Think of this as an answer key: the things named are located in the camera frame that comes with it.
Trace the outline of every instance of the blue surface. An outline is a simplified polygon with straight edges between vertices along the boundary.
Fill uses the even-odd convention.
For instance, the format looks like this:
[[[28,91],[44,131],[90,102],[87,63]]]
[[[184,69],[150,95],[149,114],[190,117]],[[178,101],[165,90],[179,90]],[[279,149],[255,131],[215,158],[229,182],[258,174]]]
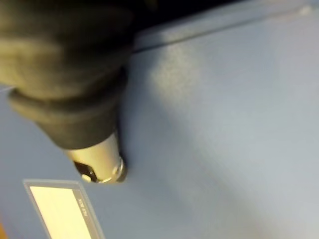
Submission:
[[[128,177],[83,183],[106,239],[318,238],[319,12],[286,7],[132,57]],[[5,229],[45,238],[23,179],[80,178],[3,93],[0,123]]]

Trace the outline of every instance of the label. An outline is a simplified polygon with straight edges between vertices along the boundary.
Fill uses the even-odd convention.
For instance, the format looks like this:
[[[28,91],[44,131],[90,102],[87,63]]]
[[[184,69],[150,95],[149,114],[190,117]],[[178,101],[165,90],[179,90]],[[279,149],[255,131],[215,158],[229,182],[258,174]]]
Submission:
[[[25,181],[50,239],[104,239],[94,211],[77,182]]]

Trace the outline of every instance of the black rubber sleeve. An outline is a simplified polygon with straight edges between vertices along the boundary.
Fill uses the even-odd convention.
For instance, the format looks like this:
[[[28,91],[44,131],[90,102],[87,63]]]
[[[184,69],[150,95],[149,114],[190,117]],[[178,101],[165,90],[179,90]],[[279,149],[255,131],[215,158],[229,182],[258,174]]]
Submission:
[[[0,2],[0,81],[12,107],[60,147],[79,149],[115,129],[134,15],[108,1]]]

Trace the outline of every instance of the silver metal connector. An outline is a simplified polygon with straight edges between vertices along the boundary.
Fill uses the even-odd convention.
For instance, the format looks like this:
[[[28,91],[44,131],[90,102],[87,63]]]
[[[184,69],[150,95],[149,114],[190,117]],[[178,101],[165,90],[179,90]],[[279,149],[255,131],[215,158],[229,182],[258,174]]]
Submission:
[[[126,167],[115,134],[94,146],[65,152],[86,182],[117,183],[125,178]]]

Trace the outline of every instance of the blue panel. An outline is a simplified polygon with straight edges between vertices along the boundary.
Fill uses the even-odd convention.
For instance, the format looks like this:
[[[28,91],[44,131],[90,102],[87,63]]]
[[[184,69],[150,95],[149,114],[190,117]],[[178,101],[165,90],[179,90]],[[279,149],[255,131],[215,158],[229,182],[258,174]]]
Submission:
[[[0,84],[0,93],[7,91],[9,88],[10,88],[10,87],[8,87],[8,86],[5,86],[5,85]]]
[[[241,24],[262,21],[268,17],[300,11],[305,6],[317,5],[318,0],[246,0],[207,10],[166,25],[155,26],[137,34],[135,50],[144,51],[208,35]]]
[[[318,42],[308,6],[135,54],[121,111],[128,177],[83,183],[106,238],[317,239]],[[80,177],[4,93],[0,123],[4,226],[45,238],[23,179]]]

